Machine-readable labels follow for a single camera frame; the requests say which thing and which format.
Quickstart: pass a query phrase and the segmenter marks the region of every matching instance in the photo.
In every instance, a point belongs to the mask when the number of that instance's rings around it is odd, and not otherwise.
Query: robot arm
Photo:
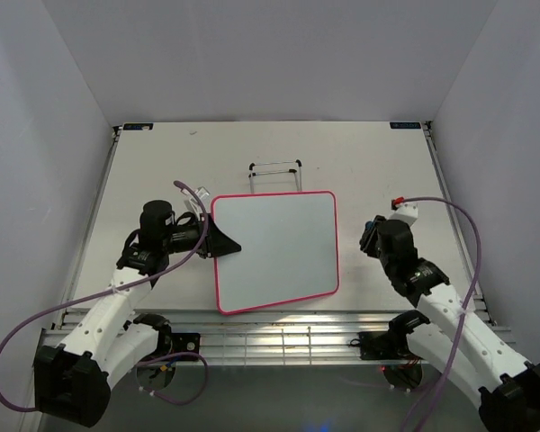
[[[388,219],[376,216],[366,223],[360,248],[380,260],[394,290],[416,309],[391,321],[389,331],[373,339],[371,347],[414,354],[443,372],[465,314],[448,378],[479,409],[489,431],[540,430],[540,364],[530,363],[475,313],[464,310],[448,277],[419,257],[410,230],[417,207],[404,203],[394,210]]]
[[[220,232],[209,214],[203,217],[209,219],[205,240],[197,251],[200,257],[241,250]],[[195,248],[205,224],[194,213],[185,213],[176,221],[172,206],[165,201],[145,204],[139,221],[139,229],[126,239],[107,287],[114,293],[99,299],[57,346],[42,346],[37,352],[34,388],[38,410],[91,427],[104,414],[112,388],[129,370],[146,356],[171,352],[166,319],[142,314],[130,323],[128,318],[166,270],[169,255]],[[116,289],[137,281],[138,286]],[[118,337],[123,329],[125,333]]]

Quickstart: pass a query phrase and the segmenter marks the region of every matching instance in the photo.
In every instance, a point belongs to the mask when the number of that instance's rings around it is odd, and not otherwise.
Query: white wall
[[[481,229],[487,304],[540,361],[540,1],[498,1],[435,129],[451,194]]]
[[[44,0],[110,124],[430,120],[495,0]]]
[[[39,0],[0,0],[0,340],[59,302],[111,130]],[[4,351],[0,385],[24,404],[44,319]],[[19,416],[0,405],[0,431]]]

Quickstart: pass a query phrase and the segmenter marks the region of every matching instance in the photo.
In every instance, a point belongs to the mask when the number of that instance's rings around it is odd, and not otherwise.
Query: purple cable
[[[474,222],[474,219],[468,211],[460,207],[458,204],[454,204],[453,202],[450,202],[448,200],[445,200],[443,198],[437,198],[433,196],[420,196],[416,198],[407,198],[403,200],[403,203],[414,203],[414,202],[420,202],[420,201],[432,201],[437,203],[444,203],[446,205],[449,205],[451,207],[454,207],[457,209],[461,214],[463,214],[466,219],[470,222],[470,225],[472,226],[472,230],[474,231],[474,237],[476,239],[476,267],[474,269],[474,275],[472,277],[472,281],[470,282],[470,287],[468,288],[468,292],[466,293],[466,296],[463,299],[462,303],[462,309],[466,311],[468,308],[468,303],[470,303],[470,300],[472,299],[472,296],[474,294],[474,290],[476,288],[476,284],[478,283],[478,277],[480,275],[480,270],[482,268],[482,241],[480,238],[480,233],[478,232],[478,227],[476,226],[476,223]],[[416,407],[434,390],[434,396],[432,397],[432,401],[430,402],[430,405],[428,407],[428,410],[422,420],[416,425],[415,431],[420,431],[436,409],[437,404],[440,401],[440,397],[442,396],[442,392],[444,391],[444,387],[446,385],[446,380],[448,379],[448,374],[450,374],[450,370],[452,369],[452,365],[454,363],[454,359],[456,356],[456,352],[458,350],[458,346],[460,345],[460,339],[462,338],[462,333],[464,330],[464,321],[466,319],[466,315],[462,314],[460,316],[460,320],[458,321],[458,327],[456,328],[456,332],[454,334],[454,340],[452,341],[452,349],[450,350],[450,355],[448,356],[448,360],[446,361],[446,365],[444,368],[444,371],[442,372],[442,376],[436,381],[436,384],[433,386],[433,388],[430,388],[427,390],[426,393],[424,393],[415,403],[412,405],[410,410],[408,411],[408,414],[402,421],[402,424],[400,425],[400,431],[403,431],[406,429],[406,425],[408,424],[410,418],[412,417],[413,413],[416,410]]]
[[[201,355],[193,353],[193,352],[183,352],[183,353],[162,355],[161,357],[153,358],[152,360],[148,360],[146,362],[139,362],[138,364],[136,364],[137,367],[148,366],[157,362],[164,362],[166,360],[170,360],[172,358],[176,358],[180,356],[196,357],[204,365],[204,380],[202,381],[202,386],[200,387],[200,389],[198,389],[198,391],[192,398],[187,399],[187,400],[176,400],[176,399],[169,398],[168,396],[164,394],[160,394],[156,391],[153,391],[152,389],[149,389],[147,387],[140,386],[144,391],[150,393],[150,396],[156,396],[162,401],[166,401],[168,403],[171,403],[172,405],[176,405],[177,407],[183,407],[184,405],[188,405],[194,402],[196,399],[198,399],[202,395],[202,393],[204,393],[204,390],[206,390],[206,386],[208,385],[208,363],[206,363],[206,359],[202,357]]]
[[[188,191],[188,193],[198,202],[198,204],[200,205],[200,208],[202,210],[202,213],[204,215],[208,214],[208,212],[206,211],[206,207],[204,207],[204,203],[200,200],[200,198],[198,198],[198,196],[196,195],[196,193],[194,193],[194,191],[192,189],[190,189],[186,184],[176,180],[174,181],[174,186],[176,186],[177,188],[181,189],[181,190],[186,190]],[[160,272],[160,273],[156,273],[156,274],[153,274],[152,276],[148,276],[148,277],[144,277],[142,279],[140,279],[139,281],[136,281],[136,282],[132,282],[132,283],[126,283],[125,285],[122,285],[120,288],[116,288],[115,291],[124,291],[124,290],[127,290],[129,288],[133,288],[135,286],[138,286],[138,285],[141,285],[141,284],[144,284],[146,282],[150,282],[150,281],[153,281],[154,279],[158,279],[159,277],[163,276],[163,275],[167,275],[168,273],[176,270],[178,267],[180,266],[183,266],[191,257],[192,255],[194,255],[196,253],[196,251],[198,251],[198,248],[200,247],[200,245],[204,242],[204,240],[206,239],[206,233],[208,232],[208,217],[204,217],[204,224],[203,224],[203,227],[202,227],[202,233],[200,235],[200,238],[198,239],[198,243],[196,243],[196,245],[193,247],[193,249],[188,252],[188,255],[186,255],[184,258],[182,258],[180,261],[178,261],[176,264],[174,265],[171,265],[169,268],[167,268],[166,270]],[[21,329],[23,329],[24,327],[26,327],[28,324],[30,324],[31,322],[39,319],[39,318],[42,318],[43,316],[45,315],[49,315],[51,314],[52,312],[55,312],[55,311],[60,311],[62,309],[65,309],[65,308],[69,308],[71,306],[74,306],[75,304],[79,304],[79,303],[84,303],[84,302],[89,302],[91,300],[95,300],[95,299],[99,299],[101,297],[105,297],[107,295],[112,295],[114,294],[114,291],[113,290],[104,290],[102,292],[97,292],[97,293],[94,293],[94,294],[91,294],[91,295],[87,295],[86,297],[82,297],[81,299],[76,299],[76,300],[72,300],[72,301],[67,301],[65,303],[62,303],[60,304],[59,306],[52,306],[51,308],[48,308],[46,310],[43,310],[42,312],[38,312],[37,314],[35,315],[32,315],[31,317],[25,319],[24,321],[22,321],[20,324],[18,324],[16,327],[14,327],[12,329],[12,331],[10,331],[10,333],[8,333],[6,335],[6,337],[4,338],[4,340],[2,342],[0,342],[0,355],[2,354],[2,352],[4,351],[4,348],[6,347],[6,345],[8,344],[8,342],[10,342],[10,339],[12,339],[12,337],[18,333]],[[34,412],[36,411],[36,408],[33,407],[33,408],[28,408],[28,407],[21,407],[19,405],[14,405],[13,403],[11,403],[3,394],[2,392],[0,391],[0,403],[2,403],[5,407],[7,407],[8,409],[12,410],[12,411],[18,411],[18,412]]]

